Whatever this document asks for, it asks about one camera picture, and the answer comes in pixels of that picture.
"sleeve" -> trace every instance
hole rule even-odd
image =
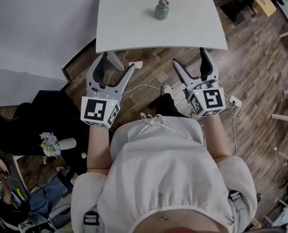
[[[239,157],[230,157],[217,164],[228,190],[240,192],[249,206],[250,221],[257,210],[257,196],[251,172]]]
[[[71,223],[74,233],[82,232],[85,214],[96,206],[102,194],[107,176],[100,173],[80,175],[71,195]]]

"white table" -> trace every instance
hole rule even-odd
[[[213,0],[168,0],[165,20],[154,17],[159,0],[100,0],[96,52],[124,70],[115,50],[158,47],[228,49]]]

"skin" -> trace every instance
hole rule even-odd
[[[207,150],[216,163],[231,157],[225,130],[222,126],[220,116],[212,115],[203,118]],[[112,158],[109,149],[108,130],[90,126],[89,147],[87,153],[88,173],[102,173],[108,175],[112,165]],[[194,232],[226,232],[225,228],[210,218],[191,210],[167,211],[171,221],[158,224],[162,217],[155,213],[144,219],[136,228],[136,233],[194,233]]]

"power outlet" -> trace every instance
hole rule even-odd
[[[237,99],[236,97],[234,96],[231,96],[229,101],[234,104],[236,107],[240,107],[242,105],[242,101]]]

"drawstring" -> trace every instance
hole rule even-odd
[[[165,121],[165,118],[164,118],[161,114],[157,114],[155,117],[152,117],[152,115],[148,114],[148,117],[149,117],[149,118],[147,118],[144,113],[140,113],[140,116],[142,117],[142,119],[146,119],[146,120],[144,120],[144,122],[146,123],[146,125],[145,125],[145,127],[132,139],[132,141],[135,141],[135,140],[137,139],[137,137],[138,137],[140,134],[142,134],[142,133],[143,133],[149,126],[151,126],[151,125],[159,125],[160,127],[165,128],[165,129],[167,129],[167,130],[170,130],[170,131],[172,131],[172,132],[174,132],[174,133],[177,133],[177,134],[181,135],[183,138],[185,138],[185,139],[188,140],[188,138],[185,137],[183,134],[181,134],[181,133],[179,133],[179,132],[171,129],[170,127],[167,127],[167,126],[165,125],[165,122],[166,122],[166,121]],[[161,119],[161,122],[157,122],[157,121],[156,121],[157,117],[159,117],[159,118]]]

